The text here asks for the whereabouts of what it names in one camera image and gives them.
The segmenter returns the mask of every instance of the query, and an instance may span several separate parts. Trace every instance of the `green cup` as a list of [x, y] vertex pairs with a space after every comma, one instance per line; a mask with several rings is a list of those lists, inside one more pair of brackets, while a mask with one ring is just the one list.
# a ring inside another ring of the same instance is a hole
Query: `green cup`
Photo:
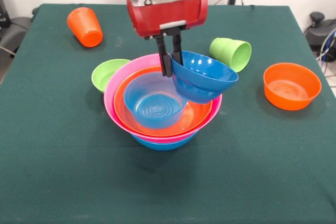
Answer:
[[210, 45], [210, 54], [235, 72], [240, 72], [246, 67], [251, 52], [250, 43], [241, 40], [216, 38]]
[[98, 65], [92, 72], [91, 81], [93, 85], [102, 93], [105, 92], [107, 83], [112, 75], [122, 66], [130, 62], [126, 59], [113, 59]]

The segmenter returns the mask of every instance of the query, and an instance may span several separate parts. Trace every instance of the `green bowl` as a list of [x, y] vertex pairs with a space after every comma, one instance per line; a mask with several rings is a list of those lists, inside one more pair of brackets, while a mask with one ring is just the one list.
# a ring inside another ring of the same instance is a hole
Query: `green bowl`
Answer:
[[113, 59], [98, 65], [92, 72], [91, 80], [93, 85], [102, 93], [105, 92], [107, 83], [111, 76], [122, 66], [130, 62], [126, 59]]

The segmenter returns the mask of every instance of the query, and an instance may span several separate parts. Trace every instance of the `plastic cup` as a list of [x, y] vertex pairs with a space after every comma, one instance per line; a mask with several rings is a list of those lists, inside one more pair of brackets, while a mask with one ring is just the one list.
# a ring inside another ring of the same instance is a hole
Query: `plastic cup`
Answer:
[[283, 110], [302, 110], [321, 92], [321, 81], [310, 69], [295, 63], [278, 63], [264, 73], [267, 100]]
[[103, 32], [97, 17], [90, 8], [76, 8], [69, 14], [67, 23], [70, 30], [85, 47], [95, 47], [103, 40]]
[[112, 75], [130, 60], [126, 59], [113, 59], [103, 62], [98, 65], [91, 75], [91, 81], [93, 85], [102, 93], [105, 92], [107, 83]]
[[216, 38], [210, 45], [210, 54], [235, 72], [240, 72], [247, 66], [251, 52], [250, 43], [242, 40]]

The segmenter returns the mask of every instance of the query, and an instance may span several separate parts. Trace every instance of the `orange bowl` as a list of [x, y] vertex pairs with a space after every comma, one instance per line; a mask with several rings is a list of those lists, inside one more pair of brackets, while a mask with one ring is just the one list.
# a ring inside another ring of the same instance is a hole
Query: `orange bowl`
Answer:
[[277, 63], [264, 73], [267, 100], [283, 110], [304, 109], [321, 88], [321, 81], [314, 72], [295, 63]]
[[140, 125], [133, 117], [124, 103], [124, 92], [128, 84], [135, 78], [149, 72], [159, 72], [161, 66], [141, 69], [128, 76], [118, 87], [114, 96], [114, 110], [121, 123], [128, 129], [139, 134], [154, 137], [170, 137], [187, 133], [197, 128], [210, 114], [212, 101], [206, 104], [198, 104], [188, 101], [183, 111], [181, 119], [174, 125], [164, 129], [150, 129]]

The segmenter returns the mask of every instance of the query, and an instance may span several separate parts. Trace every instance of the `pink bowl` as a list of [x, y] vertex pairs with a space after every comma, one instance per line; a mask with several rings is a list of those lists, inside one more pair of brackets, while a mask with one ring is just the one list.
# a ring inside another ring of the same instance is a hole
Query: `pink bowl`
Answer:
[[184, 140], [187, 137], [193, 135], [201, 128], [205, 127], [218, 113], [219, 108], [221, 107], [222, 103], [222, 95], [217, 97], [213, 100], [213, 106], [212, 110], [209, 114], [209, 116], [206, 118], [206, 120], [197, 128], [193, 129], [192, 131], [189, 131], [187, 133], [184, 133], [182, 135], [178, 136], [171, 136], [171, 137], [151, 137], [151, 136], [145, 136], [142, 134], [139, 134], [137, 132], [134, 132], [132, 130], [127, 129], [123, 126], [121, 121], [118, 119], [114, 106], [113, 106], [113, 100], [115, 92], [118, 88], [118, 86], [122, 83], [122, 81], [128, 77], [129, 75], [133, 74], [134, 72], [151, 66], [158, 66], [160, 65], [160, 56], [159, 54], [152, 54], [152, 55], [146, 55], [139, 58], [136, 58], [135, 60], [132, 60], [131, 62], [127, 63], [126, 65], [122, 66], [117, 72], [114, 73], [114, 75], [109, 80], [109, 83], [107, 84], [107, 87], [105, 89], [104, 93], [104, 104], [105, 109], [108, 113], [108, 115], [111, 117], [114, 123], [116, 123], [117, 126], [121, 127], [123, 130], [131, 133], [132, 135], [138, 136], [143, 140], [153, 142], [153, 143], [175, 143], [180, 140]]

